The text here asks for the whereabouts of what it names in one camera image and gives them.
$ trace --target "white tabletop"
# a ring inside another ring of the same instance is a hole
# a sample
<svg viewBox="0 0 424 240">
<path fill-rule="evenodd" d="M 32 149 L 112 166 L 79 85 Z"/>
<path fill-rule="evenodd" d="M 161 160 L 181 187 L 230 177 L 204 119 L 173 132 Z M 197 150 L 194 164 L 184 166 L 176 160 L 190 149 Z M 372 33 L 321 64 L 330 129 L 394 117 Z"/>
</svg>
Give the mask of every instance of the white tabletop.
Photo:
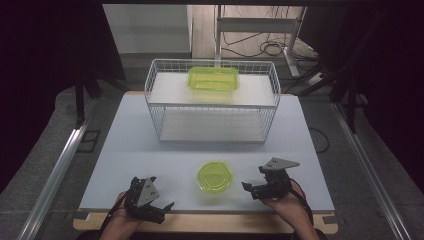
<svg viewBox="0 0 424 240">
<path fill-rule="evenodd" d="M 272 157 L 300 163 L 288 169 L 307 193 L 314 211 L 334 211 L 321 166 L 295 96 L 282 96 L 264 144 L 161 143 L 142 94 L 126 94 L 119 106 L 102 152 L 80 204 L 81 209 L 110 209 L 116 196 L 129 188 L 134 176 L 156 176 L 161 197 L 153 206 L 175 202 L 178 212 L 269 211 L 243 190 L 241 182 L 265 184 L 258 166 Z M 196 181 L 198 169 L 213 160 L 225 161 L 233 173 L 222 193 L 203 192 Z"/>
</svg>

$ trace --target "wire basket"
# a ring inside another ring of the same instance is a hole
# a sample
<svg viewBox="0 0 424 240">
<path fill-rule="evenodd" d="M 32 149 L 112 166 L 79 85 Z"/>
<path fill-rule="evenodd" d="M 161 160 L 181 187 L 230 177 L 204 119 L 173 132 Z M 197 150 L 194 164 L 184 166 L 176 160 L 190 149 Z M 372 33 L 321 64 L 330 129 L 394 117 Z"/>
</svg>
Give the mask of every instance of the wire basket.
<svg viewBox="0 0 424 240">
<path fill-rule="evenodd" d="M 192 67 L 239 71 L 234 92 L 199 92 L 187 86 Z M 272 62 L 155 59 L 145 97 L 160 141 L 264 143 L 280 101 Z"/>
</svg>

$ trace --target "translucent plastic container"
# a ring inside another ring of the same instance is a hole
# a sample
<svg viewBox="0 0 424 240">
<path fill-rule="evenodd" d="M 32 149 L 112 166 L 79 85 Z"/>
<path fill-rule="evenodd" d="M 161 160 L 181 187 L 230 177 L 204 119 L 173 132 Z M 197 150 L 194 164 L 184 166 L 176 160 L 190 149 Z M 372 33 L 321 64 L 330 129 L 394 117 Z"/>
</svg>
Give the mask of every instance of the translucent plastic container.
<svg viewBox="0 0 424 240">
<path fill-rule="evenodd" d="M 219 193 L 230 186 L 233 174 L 223 161 L 212 161 L 197 172 L 197 182 L 205 192 Z"/>
<path fill-rule="evenodd" d="M 193 90 L 232 92 L 238 84 L 238 70 L 232 67 L 192 67 L 188 72 L 187 85 Z"/>
</svg>

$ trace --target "human hand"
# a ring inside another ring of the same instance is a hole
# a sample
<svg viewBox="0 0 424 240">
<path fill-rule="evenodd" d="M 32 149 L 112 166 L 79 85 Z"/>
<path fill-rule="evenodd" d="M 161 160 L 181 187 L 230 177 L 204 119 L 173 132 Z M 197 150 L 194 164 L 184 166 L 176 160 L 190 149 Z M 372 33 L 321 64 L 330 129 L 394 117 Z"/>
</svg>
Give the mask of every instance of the human hand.
<svg viewBox="0 0 424 240">
<path fill-rule="evenodd" d="M 291 181 L 292 188 L 303 198 L 305 195 L 300 186 Z M 319 240 L 302 202 L 292 193 L 281 199 L 261 199 L 262 203 L 271 207 L 278 216 L 287 222 L 302 240 Z"/>
<path fill-rule="evenodd" d="M 125 192 L 121 192 L 116 201 L 122 198 Z M 100 240 L 124 240 L 131 237 L 143 222 L 140 219 L 133 218 L 124 208 L 125 199 L 122 201 L 116 212 L 113 213 L 108 225 L 104 229 Z"/>
</svg>

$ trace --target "electrical cord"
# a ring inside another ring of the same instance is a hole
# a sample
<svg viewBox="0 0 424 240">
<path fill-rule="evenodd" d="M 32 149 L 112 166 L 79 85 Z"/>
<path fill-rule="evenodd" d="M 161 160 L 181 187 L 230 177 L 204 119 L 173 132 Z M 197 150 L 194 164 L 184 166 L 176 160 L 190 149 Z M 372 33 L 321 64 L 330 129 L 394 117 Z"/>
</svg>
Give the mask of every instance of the electrical cord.
<svg viewBox="0 0 424 240">
<path fill-rule="evenodd" d="M 318 132 L 318 133 L 320 133 L 324 138 L 325 138 L 325 141 L 326 141 L 326 146 L 322 149 L 322 150 L 319 150 L 319 151 L 315 151 L 316 153 L 323 153 L 323 152 L 326 152 L 329 148 L 330 148 L 330 139 L 328 138 L 328 136 L 327 136 L 327 134 L 325 134 L 324 132 L 322 132 L 321 130 L 319 130 L 319 129 L 316 129 L 316 128 L 313 128 L 313 127 L 308 127 L 308 129 L 309 130 L 313 130 L 313 131 L 316 131 L 316 132 Z"/>
</svg>

